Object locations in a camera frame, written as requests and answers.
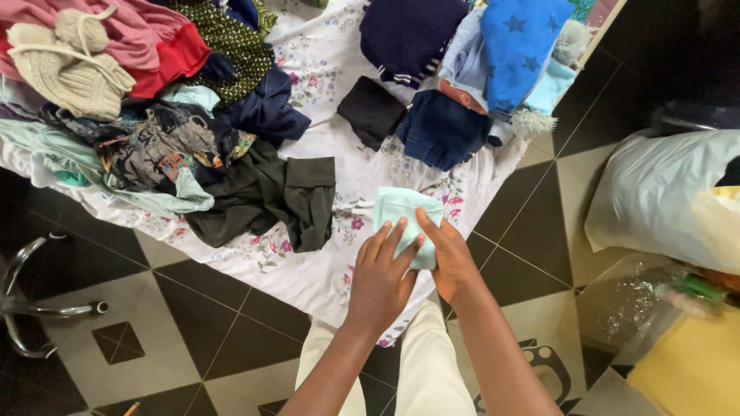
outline white plastic bag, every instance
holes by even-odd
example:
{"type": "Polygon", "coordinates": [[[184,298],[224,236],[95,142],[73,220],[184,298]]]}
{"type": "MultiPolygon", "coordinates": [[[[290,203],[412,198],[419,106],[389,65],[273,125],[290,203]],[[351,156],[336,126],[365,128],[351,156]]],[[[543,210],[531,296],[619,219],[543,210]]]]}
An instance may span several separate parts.
{"type": "Polygon", "coordinates": [[[591,248],[622,246],[740,274],[740,195],[710,191],[740,155],[740,130],[644,132],[609,159],[585,222],[591,248]]]}

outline blue star print blanket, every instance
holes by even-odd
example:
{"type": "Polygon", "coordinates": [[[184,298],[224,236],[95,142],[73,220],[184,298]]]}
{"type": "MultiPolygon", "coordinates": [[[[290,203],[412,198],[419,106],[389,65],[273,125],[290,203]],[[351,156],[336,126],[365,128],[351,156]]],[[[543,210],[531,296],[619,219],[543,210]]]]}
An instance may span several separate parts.
{"type": "Polygon", "coordinates": [[[526,98],[574,10],[567,0],[491,1],[480,19],[488,53],[488,108],[508,115],[526,98]]]}

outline knit beanie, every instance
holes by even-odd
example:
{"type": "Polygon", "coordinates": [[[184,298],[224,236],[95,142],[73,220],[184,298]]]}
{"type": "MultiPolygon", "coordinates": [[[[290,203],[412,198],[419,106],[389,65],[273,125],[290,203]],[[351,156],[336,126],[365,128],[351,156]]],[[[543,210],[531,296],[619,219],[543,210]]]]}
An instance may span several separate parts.
{"type": "Polygon", "coordinates": [[[109,39],[99,19],[114,11],[115,5],[100,15],[61,10],[56,36],[46,27],[16,23],[7,31],[13,46],[8,53],[28,84],[49,101],[75,117],[113,120],[135,80],[110,55],[90,52],[107,46],[109,39]]]}
{"type": "Polygon", "coordinates": [[[360,49],[381,79],[409,85],[404,81],[436,73],[447,43],[467,14],[461,0],[373,0],[360,23],[360,49]]]}

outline person's right hand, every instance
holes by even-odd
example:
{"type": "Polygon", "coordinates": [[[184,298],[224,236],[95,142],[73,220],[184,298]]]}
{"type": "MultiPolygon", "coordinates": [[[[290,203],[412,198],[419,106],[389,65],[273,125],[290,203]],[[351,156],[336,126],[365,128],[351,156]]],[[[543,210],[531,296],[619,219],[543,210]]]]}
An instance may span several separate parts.
{"type": "Polygon", "coordinates": [[[437,253],[437,268],[431,271],[437,292],[454,307],[461,289],[482,281],[473,256],[463,236],[447,220],[437,227],[422,207],[417,208],[416,216],[437,253]]]}

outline pink flower print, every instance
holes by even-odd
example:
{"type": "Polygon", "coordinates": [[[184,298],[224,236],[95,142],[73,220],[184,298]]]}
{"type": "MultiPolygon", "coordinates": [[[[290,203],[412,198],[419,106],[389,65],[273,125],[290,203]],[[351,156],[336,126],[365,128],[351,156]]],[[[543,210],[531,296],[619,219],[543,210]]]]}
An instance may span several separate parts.
{"type": "Polygon", "coordinates": [[[363,221],[362,218],[358,218],[354,221],[352,221],[352,229],[360,229],[365,225],[365,221],[363,221]]]}

